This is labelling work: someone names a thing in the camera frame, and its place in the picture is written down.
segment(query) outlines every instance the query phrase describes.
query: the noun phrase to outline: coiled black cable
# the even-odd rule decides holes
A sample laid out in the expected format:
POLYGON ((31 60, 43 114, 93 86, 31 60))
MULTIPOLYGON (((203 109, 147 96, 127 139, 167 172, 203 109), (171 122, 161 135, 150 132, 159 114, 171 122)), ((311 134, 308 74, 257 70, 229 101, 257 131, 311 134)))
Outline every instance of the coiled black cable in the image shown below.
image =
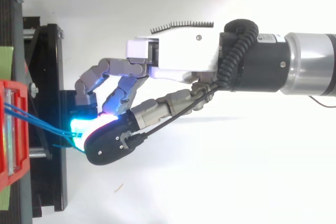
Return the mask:
POLYGON ((227 23, 224 27, 226 33, 236 33, 239 39, 232 49, 218 58, 218 71, 216 84, 227 89, 235 67, 243 59, 244 54, 255 43, 259 34, 258 26, 247 19, 236 19, 227 23))

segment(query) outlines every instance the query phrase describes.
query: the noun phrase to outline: black metal frame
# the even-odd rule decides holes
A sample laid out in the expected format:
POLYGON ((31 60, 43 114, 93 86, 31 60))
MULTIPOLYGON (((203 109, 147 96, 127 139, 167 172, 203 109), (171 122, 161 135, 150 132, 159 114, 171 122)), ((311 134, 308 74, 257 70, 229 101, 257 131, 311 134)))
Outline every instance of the black metal frame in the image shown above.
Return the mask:
MULTIPOLYGON (((25 17, 24 26, 31 23, 31 19, 36 20, 25 17)), ((39 92, 35 98, 30 97, 29 112, 57 128, 64 128, 69 122, 60 92, 63 90, 60 28, 55 24, 34 28, 32 40, 25 40, 25 58, 31 80, 39 92)), ((46 153, 45 158, 30 159, 34 218, 42 216, 42 206, 54 206, 55 211, 63 211, 68 205, 66 151, 51 143, 67 146, 62 137, 29 126, 29 146, 42 146, 46 153)))
MULTIPOLYGON (((25 83, 22 5, 18 0, 0 0, 0 46, 14 48, 12 80, 25 83)), ((30 171, 10 188, 9 210, 0 211, 0 223, 31 223, 30 171)))

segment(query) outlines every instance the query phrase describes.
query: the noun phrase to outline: white background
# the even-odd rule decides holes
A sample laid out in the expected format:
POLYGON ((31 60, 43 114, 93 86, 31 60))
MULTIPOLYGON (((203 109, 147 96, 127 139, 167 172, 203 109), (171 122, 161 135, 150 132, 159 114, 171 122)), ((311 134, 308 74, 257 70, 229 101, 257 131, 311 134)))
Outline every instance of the white background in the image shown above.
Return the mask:
MULTIPOLYGON (((125 43, 175 20, 249 18, 261 33, 336 33, 334 0, 25 0, 24 15, 57 23, 65 88, 125 43)), ((114 89, 99 88, 100 102, 114 89)), ((135 103, 185 86, 151 80, 135 103)), ((335 104, 335 98, 321 99, 335 104)), ((67 152, 69 205, 34 222, 336 223, 335 112, 307 97, 219 93, 130 156, 93 166, 67 152)))

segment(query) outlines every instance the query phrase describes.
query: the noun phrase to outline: robotic hand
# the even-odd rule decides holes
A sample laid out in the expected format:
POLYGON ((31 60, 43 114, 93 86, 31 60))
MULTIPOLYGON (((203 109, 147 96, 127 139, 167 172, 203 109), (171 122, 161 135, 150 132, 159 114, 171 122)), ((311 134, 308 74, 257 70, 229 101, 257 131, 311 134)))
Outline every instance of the robotic hand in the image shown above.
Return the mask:
POLYGON ((192 110, 200 110, 216 91, 336 95, 336 37, 289 33, 259 34, 255 23, 237 19, 224 33, 209 22, 174 22, 129 40, 127 59, 102 59, 76 82, 76 105, 97 106, 93 90, 109 75, 121 76, 102 106, 118 119, 91 133, 84 144, 88 160, 112 163, 130 154, 154 132, 192 110), (131 108, 148 77, 192 83, 131 108), (164 123, 146 133, 132 133, 164 123))

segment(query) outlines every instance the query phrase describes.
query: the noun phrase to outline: black panel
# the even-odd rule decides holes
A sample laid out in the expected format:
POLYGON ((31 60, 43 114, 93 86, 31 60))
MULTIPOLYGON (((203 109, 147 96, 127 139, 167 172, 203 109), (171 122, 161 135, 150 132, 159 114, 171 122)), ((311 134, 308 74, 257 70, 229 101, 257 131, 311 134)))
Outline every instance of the black panel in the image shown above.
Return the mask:
MULTIPOLYGON (((26 59, 32 82, 39 88, 31 100, 29 111, 63 129, 64 110, 60 95, 63 86, 62 49, 58 30, 55 24, 38 27, 30 44, 26 45, 26 59)), ((66 150, 52 144, 66 145, 66 140, 46 131, 41 135, 33 126, 30 126, 29 137, 29 145, 34 147, 45 147, 43 138, 47 139, 47 148, 52 155, 51 160, 30 159, 34 217, 40 217, 41 206, 54 206, 55 211, 63 211, 68 204, 66 150)))

